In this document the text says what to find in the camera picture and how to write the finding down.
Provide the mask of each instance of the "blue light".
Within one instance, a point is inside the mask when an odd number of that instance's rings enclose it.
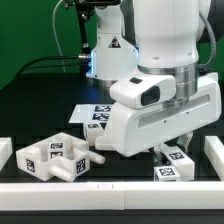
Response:
[[[90,75],[93,75],[93,56],[94,56],[94,51],[91,52],[91,69],[89,71]]]

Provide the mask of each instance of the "white block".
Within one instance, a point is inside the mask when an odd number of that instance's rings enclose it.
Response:
[[[180,148],[167,146],[161,148],[161,152],[180,174],[180,181],[194,180],[195,163]]]
[[[206,136],[204,151],[219,178],[224,181],[224,145],[217,136]]]
[[[66,158],[66,143],[53,141],[48,147],[48,160],[57,158],[58,156]]]
[[[83,123],[83,132],[89,146],[95,146],[96,138],[104,134],[104,130],[97,120],[86,120]]]
[[[58,148],[58,142],[53,142],[55,139],[66,139],[66,142],[69,141],[71,147],[76,147],[75,153],[73,150],[67,150],[66,152],[65,147],[63,148],[63,146]],[[56,147],[56,149],[54,147],[54,149],[50,148],[50,150],[55,151],[64,149],[66,158],[56,156],[55,158],[48,160],[49,145],[54,145]],[[43,181],[47,181],[53,176],[57,176],[58,178],[71,182],[77,176],[82,175],[90,169],[88,149],[88,142],[65,133],[59,133],[17,151],[17,165],[18,168]]]
[[[65,142],[66,145],[66,152],[69,152],[73,149],[72,147],[72,140],[69,135],[60,133],[60,135],[55,135],[52,137],[53,142]]]
[[[0,138],[0,171],[12,154],[11,138]]]
[[[154,181],[180,181],[180,174],[173,166],[160,166],[154,168]]]

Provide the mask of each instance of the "black cable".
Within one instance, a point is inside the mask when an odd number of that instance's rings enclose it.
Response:
[[[42,61],[52,61],[52,60],[72,60],[72,59],[78,59],[78,55],[72,55],[72,56],[49,56],[49,57],[42,57],[42,58],[37,58],[35,60],[32,60],[25,65],[23,65],[22,68],[16,73],[15,77],[18,77],[24,69],[28,68],[29,66],[36,64],[38,62]]]
[[[28,70],[32,70],[32,69],[42,69],[42,68],[61,68],[61,67],[79,67],[79,64],[68,64],[68,65],[46,65],[46,66],[35,66],[35,67],[30,67],[30,68],[25,68],[21,71],[20,75],[25,72],[25,71],[28,71]]]

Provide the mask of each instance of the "green background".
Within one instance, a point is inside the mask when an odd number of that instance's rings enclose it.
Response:
[[[9,83],[28,61],[59,55],[52,30],[52,14],[57,2],[58,0],[0,1],[0,89]],[[87,23],[91,47],[94,47],[96,42],[95,23],[95,17]],[[64,55],[80,53],[81,40],[75,8],[67,11],[61,6],[57,13],[56,25]],[[206,62],[210,55],[209,44],[201,44],[198,49],[201,62]],[[224,38],[218,42],[217,58],[213,65],[221,79],[224,76],[223,52]],[[38,71],[61,72],[62,69]]]

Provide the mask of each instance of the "white cube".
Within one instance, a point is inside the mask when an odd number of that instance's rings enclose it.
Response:
[[[89,146],[95,146],[96,138],[104,134],[104,130],[100,122],[97,120],[84,121],[83,132],[86,141],[89,143]]]
[[[154,168],[154,181],[180,181],[180,174],[173,166],[160,166]]]
[[[48,160],[54,159],[58,156],[66,158],[66,144],[65,142],[51,142],[48,147]]]
[[[171,166],[177,169],[180,181],[194,180],[195,163],[180,148],[167,146],[162,148],[161,152],[165,154]]]

